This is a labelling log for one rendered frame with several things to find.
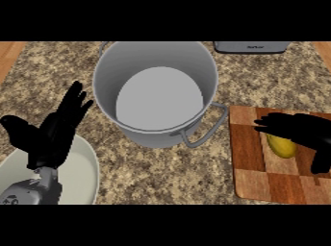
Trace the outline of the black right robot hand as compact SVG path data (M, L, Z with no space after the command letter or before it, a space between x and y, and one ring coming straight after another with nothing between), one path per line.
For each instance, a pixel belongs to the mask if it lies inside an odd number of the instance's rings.
M305 113L271 112L254 120L254 130L290 139L315 150L312 173L331 169L331 120Z

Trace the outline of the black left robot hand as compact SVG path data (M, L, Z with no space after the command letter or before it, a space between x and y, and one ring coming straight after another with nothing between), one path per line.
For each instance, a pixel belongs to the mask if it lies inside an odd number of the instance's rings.
M49 114L40 127L15 115L2 117L0 124L8 131L10 143L28 154L28 169L58 169L65 163L77 127L93 104L93 100L84 103L86 97L83 84L76 81L56 111Z

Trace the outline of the yellow lemon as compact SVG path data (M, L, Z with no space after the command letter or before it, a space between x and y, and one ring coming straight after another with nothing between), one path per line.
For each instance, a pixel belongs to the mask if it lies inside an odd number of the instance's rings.
M290 139L268 134L268 142L275 154L281 158L290 159L296 156L297 145Z

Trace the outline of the checkered wooden cutting board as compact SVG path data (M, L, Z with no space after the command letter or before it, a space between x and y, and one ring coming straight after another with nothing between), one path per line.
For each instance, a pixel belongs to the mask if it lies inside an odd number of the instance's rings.
M302 111L248 106L229 107L235 189L240 198L282 204L331 204L331 170L312 173L315 150L297 146L296 156L281 158L254 120L271 112Z

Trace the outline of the grey metal pot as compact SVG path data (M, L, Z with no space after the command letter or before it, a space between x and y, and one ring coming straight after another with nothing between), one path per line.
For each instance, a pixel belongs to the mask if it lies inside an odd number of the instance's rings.
M219 73L198 41L105 41L93 72L93 95L127 138L149 148L180 143L200 147L207 133L191 141L213 101Z

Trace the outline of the white plate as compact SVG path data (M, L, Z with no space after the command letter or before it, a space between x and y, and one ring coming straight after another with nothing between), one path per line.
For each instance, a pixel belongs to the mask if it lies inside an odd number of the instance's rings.
M9 186L40 175L27 168L28 154L16 149L0 164L0 195ZM90 205L99 189L99 161L87 140L76 135L71 151L64 165L58 169L58 181L62 184L61 205Z

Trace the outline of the grey appliance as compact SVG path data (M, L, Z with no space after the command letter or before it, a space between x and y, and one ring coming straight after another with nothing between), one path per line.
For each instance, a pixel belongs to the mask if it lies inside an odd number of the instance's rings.
M225 54L279 54L290 41L214 41L214 50Z

